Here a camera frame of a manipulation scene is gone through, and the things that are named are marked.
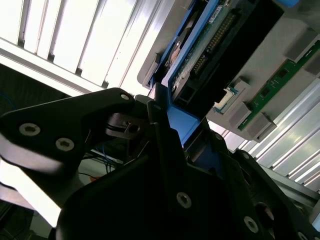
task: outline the cable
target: cable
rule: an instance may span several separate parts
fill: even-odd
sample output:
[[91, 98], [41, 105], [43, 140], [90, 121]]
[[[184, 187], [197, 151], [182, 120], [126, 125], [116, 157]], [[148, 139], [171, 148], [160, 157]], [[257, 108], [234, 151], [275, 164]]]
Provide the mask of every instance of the cable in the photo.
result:
[[94, 176], [91, 176], [90, 174], [87, 174], [87, 173], [84, 173], [84, 172], [79, 172], [79, 174], [86, 175], [86, 176], [91, 177], [93, 179], [98, 179], [98, 178], [96, 178]]
[[16, 106], [15, 106], [15, 104], [13, 103], [13, 101], [12, 101], [7, 95], [5, 95], [5, 94], [3, 94], [3, 93], [0, 93], [0, 97], [3, 97], [5, 100], [7, 100], [8, 103], [11, 105], [11, 107], [12, 107], [14, 110], [17, 109]]

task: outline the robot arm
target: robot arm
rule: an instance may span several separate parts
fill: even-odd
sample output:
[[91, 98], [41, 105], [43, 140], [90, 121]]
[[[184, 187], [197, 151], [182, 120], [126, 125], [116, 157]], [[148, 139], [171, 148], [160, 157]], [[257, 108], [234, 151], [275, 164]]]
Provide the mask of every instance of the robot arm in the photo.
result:
[[[205, 129], [191, 144], [210, 168], [187, 163], [161, 99], [157, 89], [141, 102], [112, 88], [3, 115], [2, 194], [37, 210], [57, 240], [320, 238], [256, 161], [230, 153], [219, 134]], [[81, 187], [83, 155], [114, 137], [134, 146], [126, 163]]]

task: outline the blue cable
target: blue cable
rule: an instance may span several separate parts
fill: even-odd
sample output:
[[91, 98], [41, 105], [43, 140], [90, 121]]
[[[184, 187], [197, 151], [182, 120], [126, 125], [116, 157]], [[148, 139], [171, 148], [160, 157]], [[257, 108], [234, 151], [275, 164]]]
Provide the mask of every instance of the blue cable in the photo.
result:
[[13, 101], [12, 101], [7, 95], [5, 95], [5, 94], [3, 94], [3, 93], [0, 93], [0, 97], [3, 97], [5, 100], [7, 100], [8, 103], [11, 105], [11, 107], [12, 107], [14, 110], [17, 109], [16, 106], [15, 106], [15, 104], [13, 103]]

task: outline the screw head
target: screw head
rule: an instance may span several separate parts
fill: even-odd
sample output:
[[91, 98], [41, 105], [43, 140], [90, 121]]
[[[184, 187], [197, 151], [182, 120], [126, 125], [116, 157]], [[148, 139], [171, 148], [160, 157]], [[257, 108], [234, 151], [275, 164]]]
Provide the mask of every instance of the screw head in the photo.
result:
[[40, 133], [41, 129], [34, 123], [24, 123], [19, 127], [19, 132], [24, 136], [36, 136]]
[[124, 100], [129, 100], [129, 97], [125, 94], [121, 94], [121, 97], [124, 99]]
[[251, 217], [245, 216], [245, 217], [243, 218], [243, 221], [244, 221], [246, 227], [247, 227], [251, 232], [253, 232], [254, 234], [256, 234], [257, 232], [259, 232], [259, 228], [258, 228], [257, 223], [256, 223], [255, 220], [253, 220]]
[[298, 236], [301, 240], [308, 240], [308, 238], [300, 231], [298, 231]]
[[189, 209], [192, 205], [191, 198], [182, 191], [176, 194], [176, 200], [185, 209]]
[[218, 139], [218, 140], [222, 140], [222, 137], [219, 135], [219, 134], [215, 134], [215, 137]]
[[61, 151], [69, 152], [74, 149], [75, 143], [69, 138], [61, 137], [55, 141], [55, 146]]
[[247, 153], [245, 153], [245, 152], [243, 152], [242, 155], [244, 156], [245, 159], [249, 159], [250, 158], [249, 155]]

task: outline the green circuit board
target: green circuit board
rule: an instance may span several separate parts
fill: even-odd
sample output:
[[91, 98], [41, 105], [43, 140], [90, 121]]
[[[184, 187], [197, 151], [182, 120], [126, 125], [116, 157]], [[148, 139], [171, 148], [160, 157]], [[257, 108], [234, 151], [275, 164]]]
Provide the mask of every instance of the green circuit board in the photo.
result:
[[172, 85], [179, 85], [179, 82], [189, 75], [190, 71], [198, 68], [200, 69], [201, 60], [204, 55], [204, 51], [210, 46], [213, 42], [213, 38], [217, 38], [219, 35], [219, 31], [222, 31], [224, 28], [221, 28], [223, 23], [228, 23], [228, 13], [230, 13], [231, 6], [230, 4], [219, 5], [215, 11], [213, 12], [211, 18], [204, 26], [203, 31], [198, 37], [197, 41], [191, 48], [189, 54], [184, 59], [181, 64], [179, 70], [177, 71]]
[[247, 104], [252, 111], [250, 115], [239, 125], [238, 129], [243, 130], [250, 121], [262, 110], [262, 108], [288, 83], [296, 73], [308, 62], [308, 60], [320, 49], [318, 40], [309, 51], [297, 62], [285, 60], [282, 66], [265, 83], [261, 90]]

